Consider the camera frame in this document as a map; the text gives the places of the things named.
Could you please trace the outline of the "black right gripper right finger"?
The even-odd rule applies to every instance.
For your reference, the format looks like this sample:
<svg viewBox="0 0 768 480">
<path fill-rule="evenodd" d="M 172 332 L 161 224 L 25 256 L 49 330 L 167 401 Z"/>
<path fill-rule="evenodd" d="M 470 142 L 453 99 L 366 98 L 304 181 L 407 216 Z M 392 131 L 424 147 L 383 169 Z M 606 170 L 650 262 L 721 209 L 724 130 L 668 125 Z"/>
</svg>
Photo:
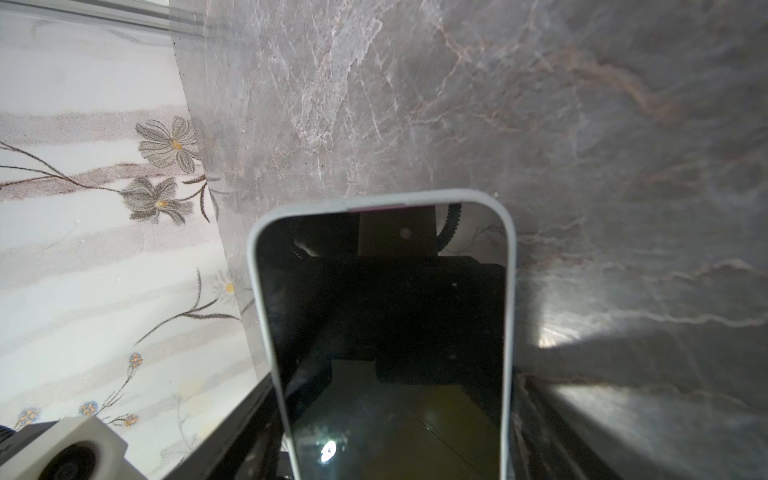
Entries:
<svg viewBox="0 0 768 480">
<path fill-rule="evenodd" d="M 618 479 L 526 374 L 512 371 L 510 478 Z"/>
</svg>

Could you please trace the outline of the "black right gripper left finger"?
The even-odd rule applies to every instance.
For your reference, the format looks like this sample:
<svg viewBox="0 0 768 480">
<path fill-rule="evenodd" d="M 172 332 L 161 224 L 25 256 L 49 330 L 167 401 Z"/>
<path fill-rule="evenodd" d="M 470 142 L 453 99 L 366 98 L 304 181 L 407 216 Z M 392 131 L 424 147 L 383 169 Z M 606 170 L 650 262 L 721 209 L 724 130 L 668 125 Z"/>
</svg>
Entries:
<svg viewBox="0 0 768 480">
<path fill-rule="evenodd" d="M 292 479 L 283 425 L 267 377 L 169 474 L 168 479 Z"/>
</svg>

